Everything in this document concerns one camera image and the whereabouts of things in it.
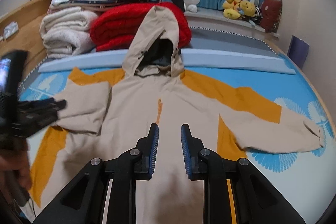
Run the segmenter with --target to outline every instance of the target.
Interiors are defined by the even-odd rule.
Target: device screen
[[[0,61],[0,92],[5,92],[11,60],[4,58]]]

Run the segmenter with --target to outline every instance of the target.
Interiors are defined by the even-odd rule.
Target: bed sheet
[[[290,68],[296,68],[284,59]],[[93,74],[103,69],[85,69]],[[304,77],[280,73],[188,67],[233,87],[249,86],[283,107],[312,119],[325,129],[325,147],[305,153],[269,154],[248,151],[249,160],[298,211],[307,224],[315,223],[336,193],[336,143],[330,122]],[[23,92],[21,100],[45,99],[62,91],[70,71],[42,73]],[[34,160],[44,131],[29,140]]]

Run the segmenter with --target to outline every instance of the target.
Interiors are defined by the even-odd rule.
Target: beige jacket
[[[139,69],[157,39],[174,47],[171,66]],[[184,70],[178,53],[174,14],[153,7],[143,20],[122,69],[70,74],[55,99],[66,99],[57,126],[46,133],[32,168],[32,197],[43,209],[92,158],[117,158],[159,125],[159,146],[152,180],[136,187],[137,223],[201,223],[203,182],[185,173],[180,130],[222,157],[246,157],[244,149],[270,153],[303,152],[323,145],[321,128],[311,120],[263,98],[251,88],[234,89]]]

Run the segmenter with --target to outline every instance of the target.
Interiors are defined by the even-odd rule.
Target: red blanket
[[[191,31],[180,8],[170,2],[134,3],[112,8],[94,21],[90,36],[97,51],[129,48],[144,17],[154,5],[167,7],[174,13],[180,32],[178,46],[186,46],[191,40]]]

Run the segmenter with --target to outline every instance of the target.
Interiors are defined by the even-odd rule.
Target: silver screw
[[[98,165],[100,163],[100,159],[99,158],[94,158],[91,160],[91,164],[92,165]]]
[[[140,151],[139,149],[133,148],[132,150],[130,150],[129,152],[132,156],[136,156],[139,155]]]
[[[203,156],[208,156],[208,155],[210,155],[210,150],[209,149],[202,149],[201,150],[201,154],[203,155]]]
[[[249,160],[245,159],[245,158],[241,158],[241,159],[239,159],[239,163],[241,165],[248,165],[249,164]]]

